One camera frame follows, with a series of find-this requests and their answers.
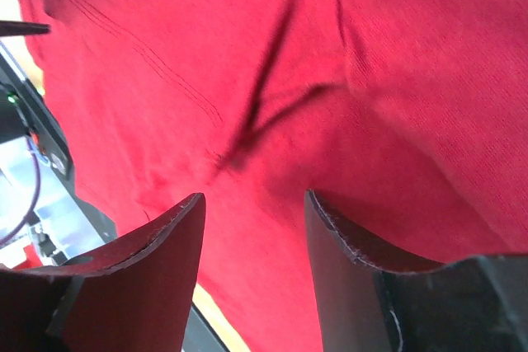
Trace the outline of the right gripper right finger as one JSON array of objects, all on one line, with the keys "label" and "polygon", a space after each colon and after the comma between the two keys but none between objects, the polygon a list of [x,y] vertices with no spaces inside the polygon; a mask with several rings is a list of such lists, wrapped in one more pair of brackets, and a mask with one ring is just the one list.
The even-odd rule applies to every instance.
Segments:
[{"label": "right gripper right finger", "polygon": [[304,218],[326,351],[526,350],[526,255],[428,260],[312,190]]}]

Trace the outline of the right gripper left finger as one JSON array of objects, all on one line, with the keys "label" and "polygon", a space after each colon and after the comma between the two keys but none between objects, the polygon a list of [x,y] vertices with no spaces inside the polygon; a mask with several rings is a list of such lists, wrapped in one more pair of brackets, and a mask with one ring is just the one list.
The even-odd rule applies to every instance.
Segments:
[{"label": "right gripper left finger", "polygon": [[65,265],[3,270],[2,350],[180,350],[204,229],[195,193]]}]

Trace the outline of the dark red t shirt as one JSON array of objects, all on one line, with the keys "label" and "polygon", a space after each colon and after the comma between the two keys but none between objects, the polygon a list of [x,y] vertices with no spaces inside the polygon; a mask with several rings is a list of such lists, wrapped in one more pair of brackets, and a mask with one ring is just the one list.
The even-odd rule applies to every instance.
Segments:
[{"label": "dark red t shirt", "polygon": [[527,0],[18,0],[79,196],[207,199],[198,281],[254,351],[322,348],[304,192],[412,253],[527,249]]}]

